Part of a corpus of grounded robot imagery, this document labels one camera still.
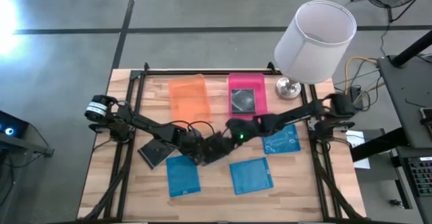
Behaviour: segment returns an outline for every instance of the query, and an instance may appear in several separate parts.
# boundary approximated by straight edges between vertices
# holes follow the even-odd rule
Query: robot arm
[[[323,101],[329,99],[331,107],[325,107]],[[117,105],[117,112],[111,111]],[[226,122],[231,137],[221,132],[203,138],[195,130],[185,129],[173,123],[160,124],[143,115],[134,113],[129,104],[120,104],[111,96],[95,95],[84,114],[87,119],[107,128],[117,142],[132,139],[132,129],[144,130],[160,142],[178,149],[197,165],[212,163],[255,137],[269,136],[285,125],[312,117],[323,117],[315,124],[320,138],[332,133],[335,125],[350,119],[355,114],[354,105],[346,95],[330,94],[324,99],[315,100],[307,105],[281,114],[257,115],[252,120],[230,119]]]

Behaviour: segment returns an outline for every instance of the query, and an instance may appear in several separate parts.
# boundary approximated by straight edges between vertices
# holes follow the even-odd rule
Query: floor tile line
[[[119,42],[117,43],[117,48],[115,49],[113,63],[111,69],[117,69],[120,65],[120,60],[122,58],[124,44],[126,42],[126,36],[128,35],[128,28],[130,20],[132,18],[132,12],[134,11],[135,0],[129,0],[128,8],[124,16],[123,26],[121,27]]]
[[[120,34],[124,45],[127,34],[181,34],[224,32],[284,32],[285,26],[226,26],[173,28],[77,28],[77,29],[21,29],[14,34]],[[357,26],[358,31],[384,31],[387,26]],[[390,30],[432,30],[432,25],[393,25]]]

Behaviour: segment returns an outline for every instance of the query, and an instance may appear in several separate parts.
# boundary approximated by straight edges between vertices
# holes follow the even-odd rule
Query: white lampshade
[[[275,49],[275,62],[289,79],[316,84],[333,75],[356,34],[352,14],[330,1],[311,1],[296,12]]]

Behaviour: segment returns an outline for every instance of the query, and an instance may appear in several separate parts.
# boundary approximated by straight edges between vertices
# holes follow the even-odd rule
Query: orange translucent box
[[[168,80],[169,104],[173,120],[211,121],[210,102],[201,74]]]

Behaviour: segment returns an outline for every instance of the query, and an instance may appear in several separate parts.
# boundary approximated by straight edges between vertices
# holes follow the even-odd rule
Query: concrete floor
[[[15,12],[0,28],[64,29],[121,28],[128,0],[8,0]],[[204,26],[287,26],[298,7],[310,0],[136,0],[131,28]],[[368,1],[345,5],[360,27],[385,26],[386,11]],[[394,26],[432,24],[431,0],[418,0]],[[397,30],[386,35],[384,50],[396,54],[426,30]],[[383,31],[359,31],[351,42],[334,82],[344,80],[344,62],[351,56],[381,57]],[[273,60],[281,32],[194,34],[129,34],[120,68],[264,67]],[[93,146],[84,110],[94,94],[103,94],[119,42],[119,34],[43,34],[5,36],[0,41],[0,110],[33,123],[53,148],[52,159],[28,167],[18,195],[19,207],[10,223],[54,223],[75,219]],[[353,63],[353,75],[358,63]],[[362,72],[373,70],[372,65]],[[356,82],[369,85],[378,73]],[[354,116],[356,129],[399,127],[385,87],[370,111]],[[420,223],[418,211],[385,204],[397,198],[393,183],[380,192],[362,183],[368,216],[374,220]]]

